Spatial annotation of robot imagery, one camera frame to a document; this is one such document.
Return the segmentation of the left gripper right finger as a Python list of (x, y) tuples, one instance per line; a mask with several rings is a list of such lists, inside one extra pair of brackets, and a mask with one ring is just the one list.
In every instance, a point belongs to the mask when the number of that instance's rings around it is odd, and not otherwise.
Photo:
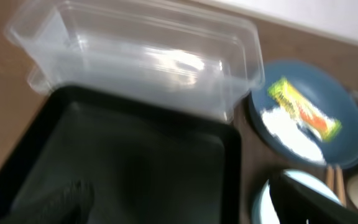
[(353, 212), (283, 172), (269, 178), (270, 198), (280, 223), (358, 224)]

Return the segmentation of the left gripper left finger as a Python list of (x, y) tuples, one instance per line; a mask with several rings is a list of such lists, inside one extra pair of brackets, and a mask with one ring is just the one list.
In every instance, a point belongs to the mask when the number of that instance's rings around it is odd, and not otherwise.
[(87, 223), (94, 205), (91, 182), (77, 180), (60, 187), (35, 203), (11, 212), (0, 224)]

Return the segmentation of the light blue bowl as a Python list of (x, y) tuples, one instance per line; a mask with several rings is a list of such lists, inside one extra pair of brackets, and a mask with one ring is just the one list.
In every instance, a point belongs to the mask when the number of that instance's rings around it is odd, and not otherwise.
[[(301, 184), (313, 189), (321, 195), (324, 195), (333, 202), (342, 205), (336, 194), (324, 182), (315, 176), (296, 169), (285, 169), (284, 173)], [(251, 220), (253, 224), (280, 224), (270, 198), (269, 181), (266, 181), (253, 202)]]

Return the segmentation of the yellow snack wrapper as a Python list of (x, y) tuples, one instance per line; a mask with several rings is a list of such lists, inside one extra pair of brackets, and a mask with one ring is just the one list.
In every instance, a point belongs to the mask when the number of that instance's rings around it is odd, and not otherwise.
[(329, 117), (304, 97), (285, 77), (267, 89), (273, 98), (302, 128), (306, 128), (322, 142), (329, 142), (342, 129), (342, 123)]

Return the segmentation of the white tissue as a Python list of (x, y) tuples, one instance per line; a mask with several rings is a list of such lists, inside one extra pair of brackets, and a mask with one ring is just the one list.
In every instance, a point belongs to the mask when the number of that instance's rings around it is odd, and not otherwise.
[(296, 121), (282, 107), (262, 110), (260, 117), (267, 131), (292, 154), (312, 164), (326, 165), (319, 146), (298, 128)]

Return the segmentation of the blue plate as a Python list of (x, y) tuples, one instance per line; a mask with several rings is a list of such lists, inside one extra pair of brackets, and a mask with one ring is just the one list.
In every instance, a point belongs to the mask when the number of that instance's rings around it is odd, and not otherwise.
[(344, 87), (322, 69), (300, 60), (276, 60), (264, 65), (265, 85), (252, 91), (249, 98), (249, 114), (259, 136), (277, 153), (301, 164), (312, 162), (297, 156), (269, 134), (260, 112), (277, 106), (268, 95), (268, 88), (285, 77), (312, 104), (326, 115), (337, 118), (342, 129), (329, 142), (317, 141), (328, 164), (350, 169), (358, 165), (358, 106)]

